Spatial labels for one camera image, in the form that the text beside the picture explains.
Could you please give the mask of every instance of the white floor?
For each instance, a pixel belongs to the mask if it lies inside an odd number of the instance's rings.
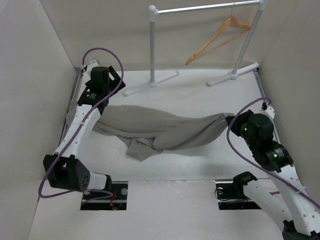
[[[217,86],[205,82],[223,70],[182,70],[180,76],[157,88],[110,99],[113,105],[140,105],[179,116],[204,117],[236,113],[260,97],[252,72]],[[160,71],[167,77],[174,71]],[[125,83],[135,86],[149,79],[147,71],[125,72]],[[261,105],[251,109],[256,112]],[[243,139],[231,137],[244,155],[251,153]],[[214,179],[231,179],[250,171],[266,175],[232,152],[224,132],[204,147],[166,152],[143,162],[126,157],[126,146],[116,137],[92,132],[81,161],[91,171],[109,174],[113,181],[129,181],[126,211],[79,211],[81,193],[40,199],[29,240],[278,240],[280,230],[262,210],[220,211]],[[46,194],[59,192],[46,185]]]
[[[41,199],[28,240],[282,239],[262,210],[219,210],[214,189],[212,180],[130,181],[126,211],[79,211],[79,192]]]
[[[237,80],[206,86],[206,81],[225,72],[181,70],[180,76],[156,88],[129,97],[124,97],[121,91],[110,99],[110,104],[138,105],[178,116],[201,118],[221,112],[237,113],[244,105],[261,97],[252,72]],[[156,71],[158,80],[174,74],[174,71]],[[124,81],[129,88],[145,83],[149,78],[148,71],[127,71]],[[251,109],[254,112],[260,111],[261,104]],[[143,162],[126,157],[127,147],[117,137],[92,132],[81,161],[94,172],[111,175],[114,181],[230,179],[245,171],[251,171],[260,178],[266,177],[231,150],[226,132],[209,145],[165,152]],[[243,139],[232,134],[231,140],[245,156],[251,158],[252,154]]]

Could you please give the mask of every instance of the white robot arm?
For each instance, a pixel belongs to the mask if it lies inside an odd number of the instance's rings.
[[[259,113],[247,111],[235,120],[231,131],[245,139],[255,161],[269,173],[282,199],[272,196],[250,172],[233,178],[236,193],[254,201],[282,231],[285,240],[319,240],[320,214],[308,196],[297,175],[287,149],[273,140],[275,111],[265,105]],[[298,191],[279,180],[293,185]]]
[[[88,64],[82,71],[82,75],[88,74],[90,81],[86,83],[86,89],[77,102],[74,119],[64,139],[53,155],[47,154],[43,159],[43,166],[47,172],[58,155],[66,148],[48,175],[48,181],[53,188],[77,192],[92,189],[110,191],[111,189],[111,177],[90,172],[81,163],[80,158],[91,130],[109,103],[107,99],[103,99],[116,88],[121,78],[112,66],[99,66],[97,61]],[[120,84],[118,91],[126,86],[123,82]],[[93,109],[93,106],[99,102],[101,103]]]

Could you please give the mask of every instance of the purple cable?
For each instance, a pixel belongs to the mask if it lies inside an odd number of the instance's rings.
[[[280,194],[279,191],[274,191],[274,192],[270,192],[270,194],[273,196],[273,195],[277,195],[277,194]],[[247,198],[247,199],[241,199],[241,200],[236,200],[236,201],[226,201],[226,203],[228,204],[239,204],[239,203],[244,203],[246,201],[250,200],[250,198]]]
[[[85,200],[84,202],[81,203],[81,206],[83,204],[86,204],[87,202],[90,202],[90,201],[93,201],[93,200],[108,199],[108,198],[111,198],[114,195],[112,192],[105,191],[105,190],[98,190],[98,189],[91,189],[90,192],[104,193],[104,194],[107,194],[107,196],[98,196],[98,197],[95,197],[95,198],[91,198],[91,199]]]
[[[286,184],[287,186],[289,186],[290,188],[292,188],[295,192],[297,192],[298,194],[300,194],[302,197],[304,197],[306,200],[308,200],[310,203],[312,203],[314,206],[316,206],[318,209],[320,209],[320,205],[314,201],[311,197],[307,196],[306,194],[304,194],[303,192],[300,192],[300,190],[298,188],[296,188],[295,186],[293,186],[290,182],[288,182],[287,180],[285,180],[284,178],[274,174],[273,172],[270,172],[268,170],[265,170],[264,168],[262,168],[261,166],[255,164],[254,162],[250,161],[248,158],[246,158],[245,156],[243,156],[231,143],[230,141],[230,130],[232,128],[232,126],[235,123],[235,120],[239,117],[240,114],[242,114],[243,111],[245,111],[247,108],[249,108],[250,106],[252,106],[253,104],[262,101],[262,100],[267,100],[269,103],[271,103],[271,99],[268,97],[259,97],[256,100],[253,100],[252,102],[248,103],[246,106],[244,106],[232,119],[228,130],[226,131],[226,140],[229,143],[230,147],[232,148],[232,150],[238,155],[240,156],[243,160],[245,160],[247,163],[255,166],[256,168],[260,169],[261,171],[265,172],[266,174],[274,177],[275,179],[278,179],[279,181],[281,181],[282,183]]]
[[[108,53],[110,53],[111,55],[113,55],[115,57],[115,59],[118,61],[119,65],[120,65],[120,69],[121,69],[121,78],[120,78],[120,82],[118,83],[118,85],[115,87],[115,89],[110,92],[106,97],[104,97],[103,99],[101,99],[99,102],[97,102],[88,112],[87,114],[84,116],[82,122],[84,123],[85,120],[87,119],[87,117],[92,113],[92,111],[97,108],[98,105],[100,105],[102,102],[104,102],[105,100],[107,100],[108,98],[110,98],[117,90],[118,88],[121,86],[121,83],[124,79],[124,67],[120,61],[120,59],[117,57],[116,54],[114,54],[112,51],[106,49],[106,48],[103,48],[103,47],[94,47],[94,48],[91,48],[89,49],[83,56],[82,58],[82,65],[85,64],[85,59],[86,59],[86,56],[88,55],[88,53],[94,51],[94,50],[103,50],[103,51],[106,51]],[[39,189],[38,189],[38,195],[40,198],[43,198],[43,199],[49,199],[49,198],[53,198],[53,197],[57,197],[57,196],[61,196],[61,195],[64,195],[64,194],[68,194],[68,193],[71,193],[73,191],[63,191],[63,192],[60,192],[60,193],[56,193],[56,194],[52,194],[52,195],[43,195],[42,194],[42,190],[44,188],[44,185],[45,185],[45,181],[46,179],[48,178],[49,174],[51,173],[51,171],[53,170],[54,166],[56,165],[56,163],[58,162],[58,160],[61,158],[62,154],[64,154],[64,152],[67,150],[67,148],[70,146],[70,144],[72,143],[72,141],[76,138],[76,136],[78,135],[78,133],[80,132],[81,128],[83,127],[83,125],[79,125],[79,127],[77,128],[77,130],[75,131],[74,135],[71,137],[71,139],[68,141],[68,143],[64,146],[64,148],[61,150],[61,152],[58,154],[58,156],[54,159],[54,161],[52,162],[51,166],[48,168],[48,170],[46,171],[43,179],[41,180],[41,183],[40,183],[40,186],[39,186]],[[110,198],[113,196],[113,194],[109,191],[105,191],[105,190],[96,190],[96,189],[91,189],[90,191],[92,192],[101,192],[101,193],[106,193],[106,194],[109,194],[111,196],[105,196],[105,197],[99,197],[99,199],[102,199],[102,198]]]

